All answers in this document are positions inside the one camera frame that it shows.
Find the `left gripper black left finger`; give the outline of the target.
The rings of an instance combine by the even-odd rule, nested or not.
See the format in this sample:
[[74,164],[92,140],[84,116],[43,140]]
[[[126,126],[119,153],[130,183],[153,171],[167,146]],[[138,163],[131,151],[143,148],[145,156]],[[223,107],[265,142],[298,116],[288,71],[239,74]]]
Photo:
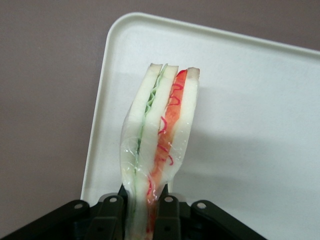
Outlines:
[[84,200],[72,200],[2,239],[123,240],[127,203],[123,186],[118,193],[101,196],[94,206]]

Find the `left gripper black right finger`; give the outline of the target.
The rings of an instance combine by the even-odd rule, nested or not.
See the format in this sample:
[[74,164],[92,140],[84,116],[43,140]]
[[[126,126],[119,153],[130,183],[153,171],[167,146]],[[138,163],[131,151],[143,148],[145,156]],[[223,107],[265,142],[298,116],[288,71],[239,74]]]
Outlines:
[[157,202],[155,240],[264,240],[265,237],[208,200],[188,205],[162,190]]

